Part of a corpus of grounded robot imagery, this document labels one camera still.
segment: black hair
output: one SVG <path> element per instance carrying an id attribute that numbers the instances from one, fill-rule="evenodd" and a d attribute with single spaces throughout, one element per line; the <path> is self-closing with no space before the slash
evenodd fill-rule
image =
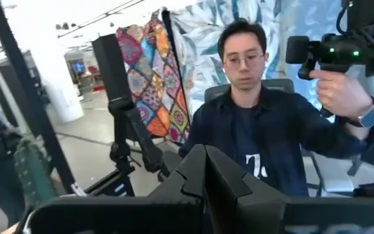
<path id="1" fill-rule="evenodd" d="M 246 19 L 239 18 L 233 23 L 229 24 L 221 33 L 218 41 L 218 53 L 220 59 L 223 61 L 223 54 L 225 52 L 226 40 L 235 34 L 239 33 L 253 33 L 258 38 L 262 52 L 266 52 L 266 34 L 264 28 L 259 23 L 249 23 Z"/>

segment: leaf-patterned backdrop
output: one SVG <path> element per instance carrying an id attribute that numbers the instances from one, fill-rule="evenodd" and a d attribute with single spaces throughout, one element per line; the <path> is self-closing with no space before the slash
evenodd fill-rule
<path id="1" fill-rule="evenodd" d="M 270 59 L 264 78 L 292 79 L 295 91 L 319 107 L 315 81 L 299 79 L 299 66 L 285 64 L 286 41 L 293 35 L 319 40 L 325 33 L 335 33 L 340 7 L 340 0 L 205 0 L 172 11 L 171 29 L 189 114 L 204 103 L 207 88 L 228 83 L 216 43 L 223 28 L 236 18 L 261 23 L 266 31 Z M 374 77 L 362 83 L 374 95 Z"/>

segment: white column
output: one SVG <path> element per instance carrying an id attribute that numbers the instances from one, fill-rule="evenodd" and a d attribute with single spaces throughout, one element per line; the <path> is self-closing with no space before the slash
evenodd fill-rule
<path id="1" fill-rule="evenodd" d="M 18 15 L 10 19 L 19 46 L 29 49 L 51 104 L 64 123 L 83 116 L 64 50 L 55 29 L 56 10 L 50 1 L 20 1 Z"/>

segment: watch strap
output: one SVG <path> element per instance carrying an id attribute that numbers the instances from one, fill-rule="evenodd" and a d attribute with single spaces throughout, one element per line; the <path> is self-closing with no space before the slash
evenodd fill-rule
<path id="1" fill-rule="evenodd" d="M 374 97 L 371 96 L 372 104 L 374 105 Z M 353 120 L 348 117 L 341 117 L 343 123 L 351 124 L 355 127 L 364 127 L 358 120 Z"/>

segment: chair headrest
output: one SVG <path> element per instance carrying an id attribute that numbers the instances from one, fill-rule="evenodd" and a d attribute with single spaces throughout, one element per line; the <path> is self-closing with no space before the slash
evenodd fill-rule
<path id="1" fill-rule="evenodd" d="M 293 82 L 291 79 L 264 79 L 262 80 L 262 85 L 268 89 L 282 90 L 287 93 L 294 93 Z M 205 102 L 209 102 L 229 89 L 230 84 L 222 84 L 219 86 L 214 86 L 206 89 L 205 91 Z"/>

